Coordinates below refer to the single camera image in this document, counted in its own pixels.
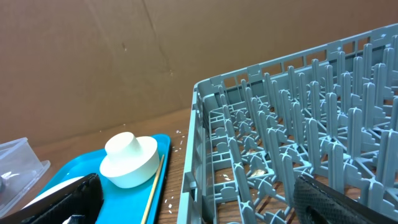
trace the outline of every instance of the blue tray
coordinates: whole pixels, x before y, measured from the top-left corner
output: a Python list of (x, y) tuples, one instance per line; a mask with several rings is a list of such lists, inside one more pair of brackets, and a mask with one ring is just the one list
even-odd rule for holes
[[(162, 172), (155, 191), (147, 223), (154, 223), (160, 193), (163, 188), (166, 167), (169, 163), (170, 137), (156, 134), (157, 150), (160, 158), (164, 155)], [(140, 223), (149, 198), (155, 176), (147, 182), (131, 189), (121, 189), (100, 174), (100, 164), (106, 153), (104, 149), (89, 152), (74, 158), (64, 165), (39, 193), (42, 194), (51, 187), (74, 177), (97, 173), (101, 179), (104, 192), (104, 204), (96, 223)]]

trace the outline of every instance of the wooden table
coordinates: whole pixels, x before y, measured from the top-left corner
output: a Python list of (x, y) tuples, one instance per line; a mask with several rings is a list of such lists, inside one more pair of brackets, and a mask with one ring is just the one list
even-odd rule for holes
[[(34, 147), (37, 157), (41, 160), (49, 160), (51, 166), (43, 177), (33, 186), (33, 188), (22, 198), (22, 200), (9, 212), (15, 212), (29, 203), (44, 188), (46, 183), (55, 173), (68, 161), (86, 153), (102, 149), (107, 140), (117, 133), (130, 131), (136, 136), (150, 136), (153, 134), (168, 134), (172, 139), (172, 152), (170, 154), (169, 172), (165, 181), (163, 198), (160, 200), (159, 223), (176, 223), (178, 205), (180, 201), (180, 191), (182, 184), (182, 172), (185, 162), (185, 152), (187, 146), (187, 135), (190, 119), (190, 109), (176, 111), (158, 118), (141, 121), (138, 123), (122, 124), (106, 130), (88, 133), (63, 141), (54, 142), (44, 146)], [(233, 180), (232, 169), (223, 169), (215, 173), (216, 182), (226, 182), (224, 174)], [(318, 178), (321, 182), (326, 182), (325, 178)], [(274, 188), (278, 194), (283, 195), (283, 186), (276, 183)], [(346, 194), (351, 198), (358, 198), (359, 189), (346, 189)], [(258, 206), (257, 211), (276, 212), (284, 209), (286, 205), (278, 202), (274, 198), (265, 198)], [(239, 207), (237, 202), (228, 202), (218, 206), (219, 223), (240, 222)], [(298, 223), (294, 214), (288, 216), (288, 223)]]

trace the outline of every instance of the plastic bin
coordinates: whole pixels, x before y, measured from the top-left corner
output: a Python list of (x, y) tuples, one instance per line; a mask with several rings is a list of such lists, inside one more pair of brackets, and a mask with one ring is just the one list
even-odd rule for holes
[(40, 162), (22, 138), (0, 144), (0, 217), (5, 215), (50, 167)]
[[(398, 220), (397, 92), (398, 24), (197, 83), (177, 223), (218, 223), (231, 201), (240, 223), (285, 223), (299, 175), (356, 187)], [(232, 180), (216, 183), (225, 168)], [(266, 197), (286, 209), (260, 212)]]

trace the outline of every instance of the wooden chopstick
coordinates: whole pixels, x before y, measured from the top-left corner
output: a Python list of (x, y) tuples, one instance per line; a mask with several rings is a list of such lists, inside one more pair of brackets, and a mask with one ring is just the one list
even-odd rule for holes
[(160, 160), (159, 167), (157, 168), (154, 184), (152, 185), (152, 190), (150, 191), (148, 203), (145, 208), (145, 212), (144, 212), (144, 216), (142, 217), (141, 224), (145, 224), (145, 222), (147, 221), (150, 205), (152, 205), (152, 199), (154, 198), (157, 181), (159, 180), (160, 172), (162, 171), (163, 160), (164, 160), (164, 155), (162, 156), (162, 159)]

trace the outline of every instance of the brown wall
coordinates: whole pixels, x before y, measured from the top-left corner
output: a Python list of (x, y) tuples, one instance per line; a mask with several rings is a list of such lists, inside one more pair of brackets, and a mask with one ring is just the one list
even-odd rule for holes
[(191, 105), (194, 83), (398, 22), (398, 1), (2, 0), (0, 141)]

